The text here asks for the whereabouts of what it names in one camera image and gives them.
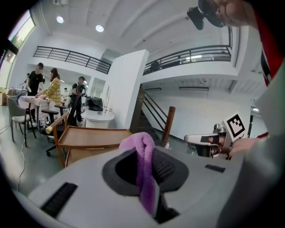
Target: black bag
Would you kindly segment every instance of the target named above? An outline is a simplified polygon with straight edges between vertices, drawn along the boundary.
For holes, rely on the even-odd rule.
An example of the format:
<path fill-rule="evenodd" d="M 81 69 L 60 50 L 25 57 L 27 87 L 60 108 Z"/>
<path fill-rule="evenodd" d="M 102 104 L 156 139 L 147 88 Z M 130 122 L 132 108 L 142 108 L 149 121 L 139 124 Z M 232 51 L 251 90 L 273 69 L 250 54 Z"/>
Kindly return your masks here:
<path fill-rule="evenodd" d="M 103 111 L 103 102 L 101 98 L 87 98 L 87 105 L 89 110 L 102 112 Z"/>

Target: window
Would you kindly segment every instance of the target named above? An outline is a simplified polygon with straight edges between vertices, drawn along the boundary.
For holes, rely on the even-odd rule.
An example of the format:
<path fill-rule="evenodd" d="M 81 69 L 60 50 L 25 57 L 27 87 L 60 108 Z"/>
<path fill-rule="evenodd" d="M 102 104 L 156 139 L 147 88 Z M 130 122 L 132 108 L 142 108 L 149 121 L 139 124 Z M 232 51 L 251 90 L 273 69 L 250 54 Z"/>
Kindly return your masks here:
<path fill-rule="evenodd" d="M 10 43 L 15 45 L 17 50 L 19 50 L 34 27 L 35 24 L 31 18 L 30 12 L 27 11 L 9 35 L 8 39 Z M 0 59 L 0 87 L 7 87 L 10 70 L 15 58 L 16 54 L 9 50 L 9 47 L 7 50 L 4 50 Z"/>

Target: hand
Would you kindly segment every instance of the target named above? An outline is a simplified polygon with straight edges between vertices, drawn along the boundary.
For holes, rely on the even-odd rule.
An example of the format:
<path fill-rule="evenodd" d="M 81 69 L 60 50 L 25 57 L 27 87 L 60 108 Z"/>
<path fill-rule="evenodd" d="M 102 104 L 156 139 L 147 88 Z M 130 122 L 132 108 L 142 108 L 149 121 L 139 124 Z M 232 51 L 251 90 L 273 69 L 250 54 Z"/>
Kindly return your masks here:
<path fill-rule="evenodd" d="M 225 137 L 219 138 L 219 149 L 222 149 L 224 146 Z M 230 150 L 230 157 L 232 157 L 238 151 L 249 150 L 255 143 L 257 143 L 260 139 L 259 138 L 240 138 L 236 140 L 233 144 L 232 149 Z M 209 142 L 213 142 L 213 137 L 209 138 Z"/>

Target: ceiling light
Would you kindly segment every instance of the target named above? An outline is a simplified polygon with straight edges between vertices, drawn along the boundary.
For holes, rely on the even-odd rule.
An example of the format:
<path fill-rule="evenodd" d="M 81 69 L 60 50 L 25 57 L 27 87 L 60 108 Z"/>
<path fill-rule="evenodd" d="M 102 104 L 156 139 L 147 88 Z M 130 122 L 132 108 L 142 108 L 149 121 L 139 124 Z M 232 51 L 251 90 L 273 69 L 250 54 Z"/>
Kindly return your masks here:
<path fill-rule="evenodd" d="M 63 17 L 58 16 L 58 17 L 57 17 L 57 22 L 62 24 L 62 23 L 64 22 Z"/>
<path fill-rule="evenodd" d="M 161 88 L 152 88 L 152 89 L 145 89 L 147 91 L 160 91 L 162 90 Z"/>
<path fill-rule="evenodd" d="M 209 91 L 209 87 L 184 86 L 179 87 L 179 90 Z"/>
<path fill-rule="evenodd" d="M 104 27 L 103 27 L 103 25 L 97 25 L 96 26 L 96 30 L 98 31 L 98 32 L 103 32 L 104 31 Z"/>
<path fill-rule="evenodd" d="M 200 59 L 200 58 L 202 58 L 201 55 L 191 56 L 191 59 Z"/>

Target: yellow plaid shirt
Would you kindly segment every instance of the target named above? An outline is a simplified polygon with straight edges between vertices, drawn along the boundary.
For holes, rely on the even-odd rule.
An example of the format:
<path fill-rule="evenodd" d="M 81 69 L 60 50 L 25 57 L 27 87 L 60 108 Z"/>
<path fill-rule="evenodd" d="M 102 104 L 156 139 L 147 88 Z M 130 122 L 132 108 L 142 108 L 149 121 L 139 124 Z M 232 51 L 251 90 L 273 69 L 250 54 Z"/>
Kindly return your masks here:
<path fill-rule="evenodd" d="M 56 105 L 61 105 L 61 83 L 56 77 L 50 84 L 47 90 L 44 90 L 43 94 L 49 97 L 49 102 L 53 101 Z"/>

